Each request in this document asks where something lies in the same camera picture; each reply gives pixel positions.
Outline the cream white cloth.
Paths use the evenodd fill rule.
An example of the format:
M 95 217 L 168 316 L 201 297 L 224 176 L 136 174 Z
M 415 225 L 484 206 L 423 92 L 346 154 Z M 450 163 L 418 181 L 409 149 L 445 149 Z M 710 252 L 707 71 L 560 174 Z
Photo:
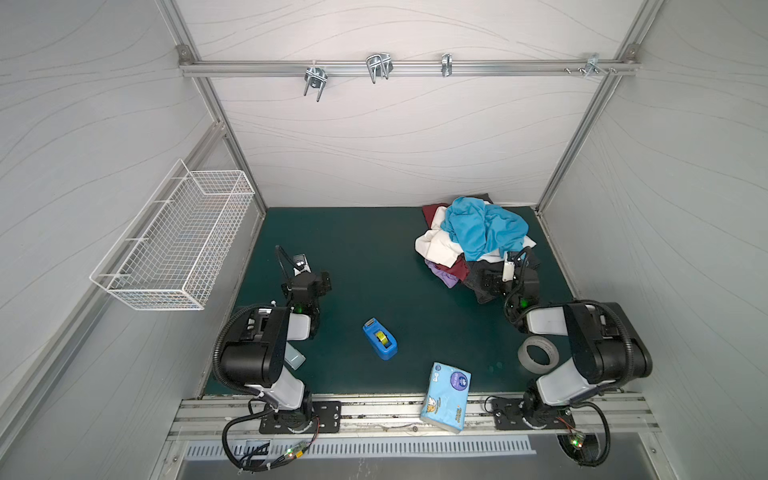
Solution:
M 450 239 L 450 235 L 440 228 L 445 220 L 447 207 L 433 205 L 427 209 L 431 213 L 430 229 L 415 240 L 414 248 L 424 259 L 445 267 L 452 267 L 464 254 L 461 246 Z

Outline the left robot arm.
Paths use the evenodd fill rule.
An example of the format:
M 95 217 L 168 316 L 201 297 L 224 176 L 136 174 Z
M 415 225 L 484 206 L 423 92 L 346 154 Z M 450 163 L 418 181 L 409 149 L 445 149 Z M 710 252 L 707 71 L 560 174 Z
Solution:
M 278 412 L 309 414 L 311 394 L 285 366 L 291 341 L 316 336 L 319 299 L 332 289 L 326 271 L 303 271 L 283 285 L 285 306 L 255 306 L 233 316 L 220 331 L 212 356 L 216 380 L 253 395 Z

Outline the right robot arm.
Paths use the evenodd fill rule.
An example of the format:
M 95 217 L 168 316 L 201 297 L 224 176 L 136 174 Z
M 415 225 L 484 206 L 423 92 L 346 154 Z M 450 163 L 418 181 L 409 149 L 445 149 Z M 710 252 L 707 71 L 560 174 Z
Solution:
M 650 376 L 651 355 L 622 307 L 578 299 L 541 305 L 527 288 L 536 272 L 520 260 L 480 275 L 480 286 L 504 299 L 507 321 L 526 335 L 521 366 L 536 376 L 517 411 L 534 429 L 607 391 Z

